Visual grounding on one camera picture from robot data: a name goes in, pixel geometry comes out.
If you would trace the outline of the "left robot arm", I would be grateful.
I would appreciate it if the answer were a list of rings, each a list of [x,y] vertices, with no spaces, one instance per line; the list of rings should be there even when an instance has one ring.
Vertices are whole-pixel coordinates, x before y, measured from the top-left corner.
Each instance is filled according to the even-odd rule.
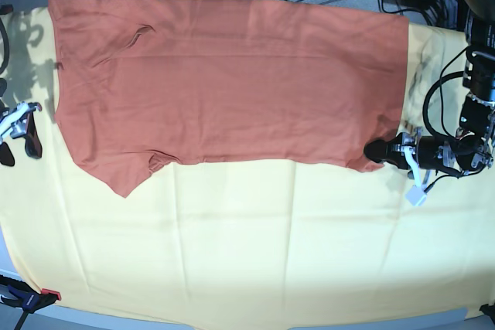
[[[467,46],[464,70],[441,72],[429,88],[422,105],[428,135],[400,133],[385,141],[379,138],[364,147],[364,155],[377,164],[387,162],[411,171],[415,166],[454,178],[477,174],[493,164],[494,148],[494,0],[464,0]],[[433,128],[428,112],[434,94],[444,83],[461,79],[468,90],[459,116],[456,135]]]

